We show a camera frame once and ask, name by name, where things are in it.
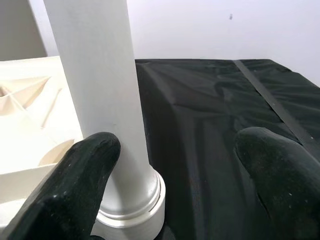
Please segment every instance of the black tape strip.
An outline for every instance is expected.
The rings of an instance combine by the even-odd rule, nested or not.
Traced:
[[[286,124],[290,131],[300,141],[304,148],[313,155],[316,159],[320,158],[320,147],[314,138],[295,120],[286,109],[279,103],[274,96],[263,86],[259,79],[254,76],[250,70],[240,61],[234,60],[234,64],[253,85],[255,90],[264,98],[264,100],[270,105],[273,111],[279,116],[279,118]]]

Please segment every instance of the wrinkled black cloth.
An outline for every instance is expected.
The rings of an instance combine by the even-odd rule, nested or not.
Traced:
[[[242,62],[319,142],[320,89],[271,60]],[[157,239],[277,239],[235,136],[263,127],[299,141],[234,62],[141,59],[136,70],[149,160],[166,184]]]

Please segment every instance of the column base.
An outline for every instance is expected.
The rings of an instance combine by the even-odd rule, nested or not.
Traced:
[[[164,224],[166,196],[165,182],[158,172],[157,176],[160,181],[160,194],[151,210],[124,220],[109,218],[99,211],[91,235],[105,240],[155,239]]]

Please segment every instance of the white pillar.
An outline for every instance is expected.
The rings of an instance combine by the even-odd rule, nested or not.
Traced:
[[[83,136],[111,132],[121,143],[93,233],[150,240],[163,224],[165,186],[148,161],[127,2],[44,3]]]

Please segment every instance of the white plastic structure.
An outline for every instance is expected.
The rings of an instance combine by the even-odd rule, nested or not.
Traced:
[[[83,139],[59,57],[0,62],[0,233]]]
[[[44,3],[83,136],[111,132],[121,143],[92,235],[152,240],[164,223],[166,188],[148,161],[127,2]]]

